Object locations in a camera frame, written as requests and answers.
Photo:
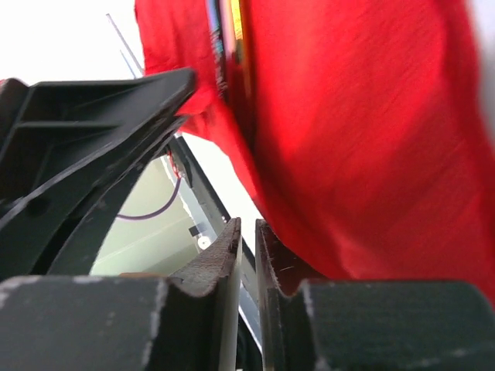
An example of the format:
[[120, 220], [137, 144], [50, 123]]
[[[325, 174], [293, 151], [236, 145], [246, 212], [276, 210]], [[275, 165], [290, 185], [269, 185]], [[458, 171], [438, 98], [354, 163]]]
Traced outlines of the iridescent knife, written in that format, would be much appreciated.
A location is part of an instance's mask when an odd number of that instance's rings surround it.
[[251, 97], [244, 1], [206, 1], [219, 95], [230, 105]]

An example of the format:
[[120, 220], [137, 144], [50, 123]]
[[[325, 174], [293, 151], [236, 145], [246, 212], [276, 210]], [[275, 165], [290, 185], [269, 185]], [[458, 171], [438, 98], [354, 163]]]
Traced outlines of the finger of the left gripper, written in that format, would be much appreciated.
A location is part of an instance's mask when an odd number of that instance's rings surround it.
[[1, 83], [1, 277], [87, 274], [146, 165], [178, 130], [190, 69]]

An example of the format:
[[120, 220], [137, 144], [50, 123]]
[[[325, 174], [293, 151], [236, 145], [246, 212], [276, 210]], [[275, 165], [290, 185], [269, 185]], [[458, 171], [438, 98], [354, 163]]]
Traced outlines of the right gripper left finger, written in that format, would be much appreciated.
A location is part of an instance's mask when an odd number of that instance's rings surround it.
[[1, 285], [3, 370], [233, 370], [241, 221], [169, 277], [22, 276]]

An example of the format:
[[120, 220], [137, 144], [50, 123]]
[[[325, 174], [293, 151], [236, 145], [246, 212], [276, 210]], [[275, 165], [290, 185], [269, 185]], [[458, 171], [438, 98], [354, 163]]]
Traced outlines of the red paper napkin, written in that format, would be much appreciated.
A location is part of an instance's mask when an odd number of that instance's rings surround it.
[[147, 74], [196, 71], [184, 131], [316, 271], [493, 298], [492, 1], [245, 1], [230, 103], [206, 2], [137, 1], [135, 17]]

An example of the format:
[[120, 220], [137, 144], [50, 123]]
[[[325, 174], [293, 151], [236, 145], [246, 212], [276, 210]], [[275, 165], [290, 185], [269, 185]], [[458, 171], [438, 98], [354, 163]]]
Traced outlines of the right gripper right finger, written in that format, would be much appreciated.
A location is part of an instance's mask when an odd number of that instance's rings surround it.
[[255, 227], [266, 370], [492, 370], [494, 311], [459, 281], [331, 281]]

